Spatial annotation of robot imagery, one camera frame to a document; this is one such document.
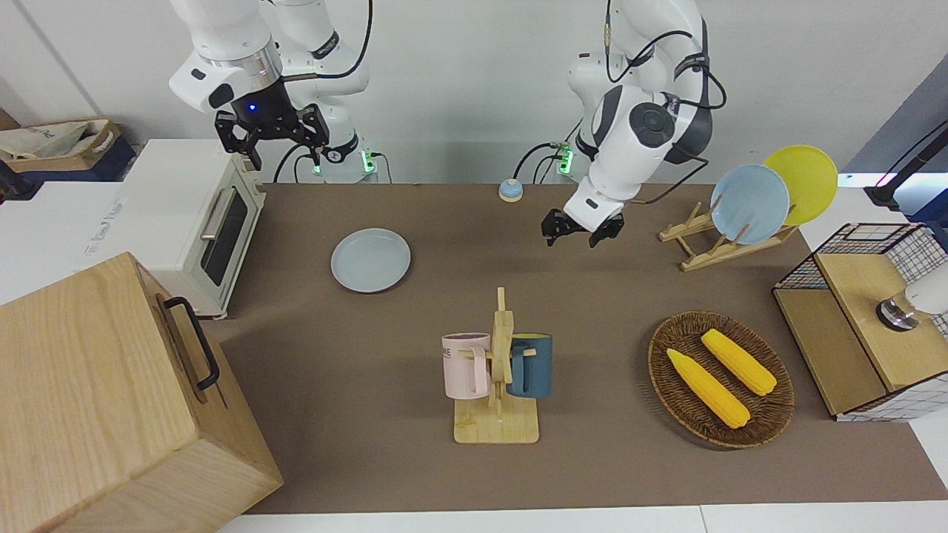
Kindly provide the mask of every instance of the wooden mug tree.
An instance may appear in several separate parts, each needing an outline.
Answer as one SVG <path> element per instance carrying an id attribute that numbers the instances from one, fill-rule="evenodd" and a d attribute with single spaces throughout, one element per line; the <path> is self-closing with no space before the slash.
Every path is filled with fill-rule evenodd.
<path id="1" fill-rule="evenodd" d="M 533 444 L 539 440 L 537 401 L 507 393 L 513 382 L 510 346 L 514 336 L 514 313 L 506 308 L 503 287 L 497 287 L 497 311 L 491 334 L 490 394 L 483 398 L 454 400 L 454 440 L 461 444 Z M 474 352 L 463 350 L 466 357 Z M 525 350 L 531 357 L 536 350 Z"/>

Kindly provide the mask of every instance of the oven handle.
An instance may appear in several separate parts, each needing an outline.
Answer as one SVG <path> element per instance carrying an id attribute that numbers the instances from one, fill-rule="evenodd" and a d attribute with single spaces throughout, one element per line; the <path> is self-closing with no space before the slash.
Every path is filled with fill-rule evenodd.
<path id="1" fill-rule="evenodd" d="M 217 366 L 217 359 L 214 358 L 214 352 L 210 349 L 208 338 L 205 337 L 204 330 L 201 328 L 201 324 L 197 321 L 197 315 L 194 314 L 194 308 L 191 307 L 191 302 L 188 302 L 188 300 L 182 296 L 174 296 L 166 300 L 164 305 L 165 309 L 171 309 L 176 305 L 182 305 L 185 311 L 188 312 L 188 318 L 191 319 L 191 326 L 194 328 L 194 333 L 197 334 L 197 339 L 201 342 L 201 349 L 204 350 L 204 357 L 208 360 L 208 370 L 210 371 L 210 374 L 208 374 L 208 376 L 204 379 L 198 381 L 195 387 L 197 387 L 197 390 L 199 391 L 210 388 L 221 376 L 221 369 L 219 366 Z"/>
<path id="2" fill-rule="evenodd" d="M 204 229 L 201 230 L 202 241 L 217 240 L 217 237 L 221 234 L 221 228 L 224 227 L 224 221 L 228 218 L 230 206 L 233 205 L 234 198 L 236 197 L 237 189 L 235 187 L 224 189 L 217 194 L 217 199 L 214 201 L 214 207 L 210 210 L 208 223 L 205 224 Z"/>

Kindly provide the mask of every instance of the white toaster oven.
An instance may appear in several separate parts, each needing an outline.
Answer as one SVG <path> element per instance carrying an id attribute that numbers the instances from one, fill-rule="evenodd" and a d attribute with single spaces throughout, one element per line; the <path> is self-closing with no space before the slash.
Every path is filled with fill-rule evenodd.
<path id="1" fill-rule="evenodd" d="M 264 205 L 259 176 L 218 140 L 149 141 L 74 270 L 130 251 L 197 314 L 224 316 Z"/>

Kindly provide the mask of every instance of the wicker basket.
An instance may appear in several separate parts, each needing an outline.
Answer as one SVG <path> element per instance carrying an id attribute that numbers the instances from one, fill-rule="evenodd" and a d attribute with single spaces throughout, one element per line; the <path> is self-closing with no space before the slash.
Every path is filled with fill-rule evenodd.
<path id="1" fill-rule="evenodd" d="M 758 396 L 734 377 L 702 344 L 701 336 L 716 328 L 754 356 L 776 377 L 776 387 Z M 751 412 L 743 428 L 732 430 L 698 399 L 675 371 L 667 348 L 699 362 Z M 761 446 L 780 435 L 793 416 L 793 385 L 773 348 L 749 327 L 706 311 L 689 311 L 666 320 L 648 345 L 648 374 L 655 393 L 671 415 L 698 437 L 725 448 Z"/>

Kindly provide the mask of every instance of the wooden crate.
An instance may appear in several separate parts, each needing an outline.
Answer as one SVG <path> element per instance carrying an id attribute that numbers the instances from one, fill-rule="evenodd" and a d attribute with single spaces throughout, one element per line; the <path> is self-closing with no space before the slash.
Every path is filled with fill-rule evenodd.
<path id="1" fill-rule="evenodd" d="M 283 483 L 170 297 L 123 254 L 0 306 L 0 531 L 212 532 Z"/>
<path id="2" fill-rule="evenodd" d="M 830 414 L 878 406 L 948 372 L 948 342 L 933 323 L 896 332 L 876 317 L 876 304 L 905 287 L 887 256 L 817 253 L 815 263 L 829 288 L 774 295 Z"/>

